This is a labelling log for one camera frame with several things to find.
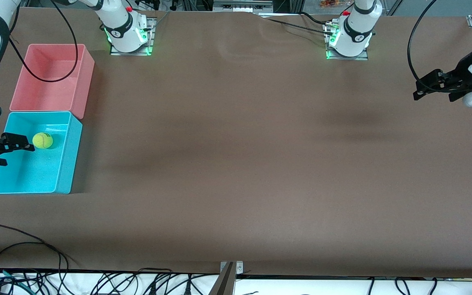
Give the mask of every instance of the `tennis ball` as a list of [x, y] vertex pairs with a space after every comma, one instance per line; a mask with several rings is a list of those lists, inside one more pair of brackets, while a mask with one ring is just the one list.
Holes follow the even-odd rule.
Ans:
[[38, 149], [48, 149], [52, 146], [53, 142], [52, 136], [45, 132], [39, 132], [32, 138], [32, 143]]

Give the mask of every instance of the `pink bin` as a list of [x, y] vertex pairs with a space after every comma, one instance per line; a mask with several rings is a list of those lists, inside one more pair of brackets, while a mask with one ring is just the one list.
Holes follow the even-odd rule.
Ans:
[[[94, 60], [85, 45], [78, 44], [77, 65], [60, 82], [41, 82], [21, 67], [11, 111], [70, 111], [82, 119], [94, 70]], [[74, 66], [73, 44], [30, 44], [25, 62], [35, 75], [45, 80], [64, 77]]]

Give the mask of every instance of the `brown table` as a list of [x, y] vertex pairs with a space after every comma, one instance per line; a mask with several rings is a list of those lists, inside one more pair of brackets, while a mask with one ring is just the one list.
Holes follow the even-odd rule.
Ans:
[[[472, 277], [472, 109], [413, 101], [415, 18], [382, 17], [369, 61], [350, 62], [248, 13], [171, 13], [151, 57], [111, 57], [93, 11], [66, 15], [96, 63], [73, 193], [0, 195], [0, 223], [73, 268]], [[52, 9], [23, 9], [13, 35], [23, 54], [71, 43]], [[425, 18], [414, 64], [451, 70], [471, 50], [463, 18]], [[20, 68], [9, 47], [5, 110]], [[0, 249], [23, 240], [0, 230]], [[0, 266], [57, 258], [22, 247]]]

